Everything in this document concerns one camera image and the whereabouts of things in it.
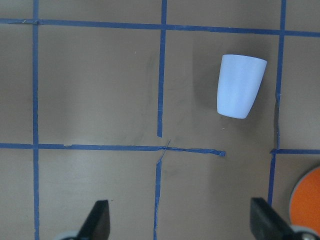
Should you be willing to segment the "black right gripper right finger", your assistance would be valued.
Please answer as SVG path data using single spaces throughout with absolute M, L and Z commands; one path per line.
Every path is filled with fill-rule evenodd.
M 300 234 L 261 197 L 250 200 L 250 231 L 256 240 L 299 240 Z

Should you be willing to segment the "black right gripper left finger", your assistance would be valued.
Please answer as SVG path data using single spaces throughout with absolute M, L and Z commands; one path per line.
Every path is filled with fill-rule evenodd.
M 77 240 L 108 240 L 111 232 L 108 200 L 98 200 L 81 226 Z

